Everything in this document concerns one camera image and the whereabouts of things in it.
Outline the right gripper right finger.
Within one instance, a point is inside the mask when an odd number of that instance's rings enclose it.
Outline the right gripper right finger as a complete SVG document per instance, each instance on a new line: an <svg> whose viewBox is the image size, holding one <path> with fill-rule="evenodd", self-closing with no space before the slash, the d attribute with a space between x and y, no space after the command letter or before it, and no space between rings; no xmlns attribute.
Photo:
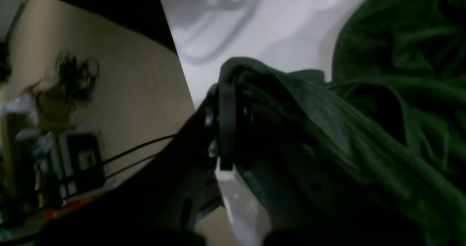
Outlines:
<svg viewBox="0 0 466 246"><path fill-rule="evenodd" d="M426 246L421 228L376 204L312 138L251 92L235 95L235 166L250 174L270 218L264 243L281 246Z"/></svg>

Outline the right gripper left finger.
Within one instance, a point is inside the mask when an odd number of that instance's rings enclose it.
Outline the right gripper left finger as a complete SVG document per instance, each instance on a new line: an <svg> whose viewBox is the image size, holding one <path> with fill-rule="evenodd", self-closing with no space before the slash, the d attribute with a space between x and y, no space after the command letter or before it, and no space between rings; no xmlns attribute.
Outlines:
<svg viewBox="0 0 466 246"><path fill-rule="evenodd" d="M214 85L196 113L145 167L118 188L46 224L38 246L203 245L193 233L205 182L232 170L237 87Z"/></svg>

